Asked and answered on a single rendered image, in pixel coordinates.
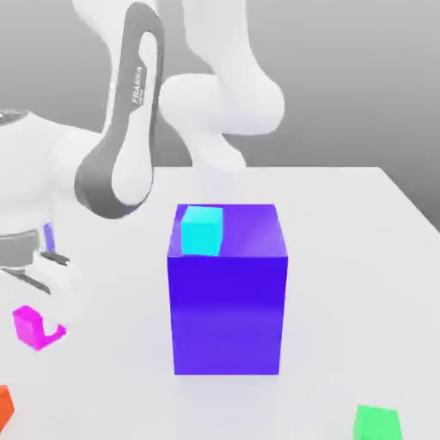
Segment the small cyan cube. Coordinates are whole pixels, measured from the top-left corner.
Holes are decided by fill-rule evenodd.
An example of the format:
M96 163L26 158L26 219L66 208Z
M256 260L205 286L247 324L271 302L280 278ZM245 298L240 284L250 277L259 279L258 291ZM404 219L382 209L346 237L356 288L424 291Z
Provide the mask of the small cyan cube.
M181 220L181 251L185 255L218 256L223 242L223 209L189 205Z

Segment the large blue box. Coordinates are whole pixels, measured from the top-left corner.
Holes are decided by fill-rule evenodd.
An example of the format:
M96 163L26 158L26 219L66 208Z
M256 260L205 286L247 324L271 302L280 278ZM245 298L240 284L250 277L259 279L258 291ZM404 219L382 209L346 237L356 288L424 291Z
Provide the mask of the large blue box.
M222 205L217 256L185 255L176 207L168 292L177 375L279 372L288 252L274 205Z

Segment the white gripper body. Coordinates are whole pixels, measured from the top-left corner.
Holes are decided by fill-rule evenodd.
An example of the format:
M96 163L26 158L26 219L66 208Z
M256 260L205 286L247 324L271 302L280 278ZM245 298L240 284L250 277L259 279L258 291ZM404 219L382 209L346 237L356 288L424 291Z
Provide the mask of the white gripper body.
M83 317L83 277L63 255L36 254L23 268L0 267L0 294L53 324L72 327Z

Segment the small green cube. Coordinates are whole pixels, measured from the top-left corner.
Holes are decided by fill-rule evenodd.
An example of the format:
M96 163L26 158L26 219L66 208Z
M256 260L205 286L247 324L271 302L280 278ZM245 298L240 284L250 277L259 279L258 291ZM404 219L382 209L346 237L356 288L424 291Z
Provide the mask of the small green cube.
M398 412L394 409L358 405L352 440L403 440Z

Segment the small magenta cube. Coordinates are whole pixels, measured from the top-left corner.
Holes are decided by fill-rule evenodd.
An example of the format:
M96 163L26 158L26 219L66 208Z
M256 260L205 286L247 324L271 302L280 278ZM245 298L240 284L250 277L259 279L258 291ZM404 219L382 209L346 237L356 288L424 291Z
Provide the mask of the small magenta cube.
M17 338L36 351L41 351L52 343L62 339L67 330L57 325L56 331L47 334L41 314L24 305L12 312Z

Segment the small orange cube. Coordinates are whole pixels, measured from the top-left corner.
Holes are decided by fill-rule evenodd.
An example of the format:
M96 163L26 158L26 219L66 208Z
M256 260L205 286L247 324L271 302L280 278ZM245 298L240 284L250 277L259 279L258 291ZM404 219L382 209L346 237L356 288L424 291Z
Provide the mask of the small orange cube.
M9 388L6 385L0 385L0 433L11 419L14 411L15 407Z

